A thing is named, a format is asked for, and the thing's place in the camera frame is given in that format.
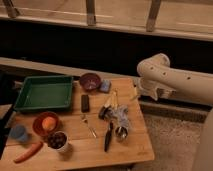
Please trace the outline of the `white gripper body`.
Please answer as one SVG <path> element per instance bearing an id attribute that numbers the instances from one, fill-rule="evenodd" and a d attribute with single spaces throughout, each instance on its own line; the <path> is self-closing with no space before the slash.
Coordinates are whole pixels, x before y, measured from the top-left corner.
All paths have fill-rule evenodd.
<path id="1" fill-rule="evenodd" d="M 159 98 L 169 98 L 174 92 L 174 89 L 168 86 L 144 78 L 138 79 L 137 88 L 140 95 L 149 96 L 155 101 Z"/>

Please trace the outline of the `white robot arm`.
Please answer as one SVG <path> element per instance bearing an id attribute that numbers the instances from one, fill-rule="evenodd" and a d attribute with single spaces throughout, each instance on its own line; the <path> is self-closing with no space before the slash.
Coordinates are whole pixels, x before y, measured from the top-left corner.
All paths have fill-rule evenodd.
<path id="1" fill-rule="evenodd" d="M 145 96 L 157 100 L 157 89 L 164 85 L 212 107 L 203 125 L 192 171 L 213 171 L 213 74 L 171 68 L 168 56 L 163 53 L 142 60 L 137 72 L 141 76 L 139 92 Z"/>

